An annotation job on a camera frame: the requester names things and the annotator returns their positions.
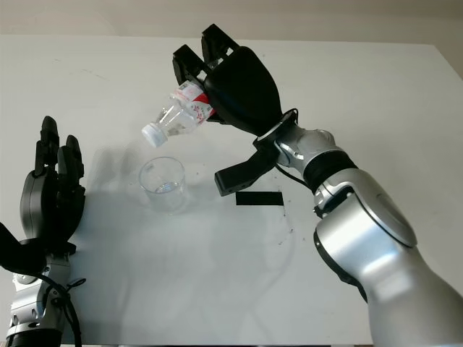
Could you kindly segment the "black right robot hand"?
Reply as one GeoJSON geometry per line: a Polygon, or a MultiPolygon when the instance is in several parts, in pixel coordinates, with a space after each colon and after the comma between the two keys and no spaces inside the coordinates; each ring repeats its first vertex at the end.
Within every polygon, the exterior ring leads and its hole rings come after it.
{"type": "Polygon", "coordinates": [[[183,45],[173,53],[179,84],[196,82],[222,122],[258,137],[283,118],[278,88],[253,50],[241,46],[217,25],[202,32],[199,57],[183,45]]]}

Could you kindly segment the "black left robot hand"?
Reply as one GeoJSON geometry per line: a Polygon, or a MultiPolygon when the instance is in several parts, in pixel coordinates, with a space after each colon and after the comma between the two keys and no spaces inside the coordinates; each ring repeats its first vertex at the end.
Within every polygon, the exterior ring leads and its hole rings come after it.
{"type": "Polygon", "coordinates": [[[28,240],[45,249],[58,249],[67,244],[83,214],[84,165],[78,139],[70,134],[61,146],[52,117],[44,117],[40,134],[35,166],[22,190],[20,217],[28,240]]]}

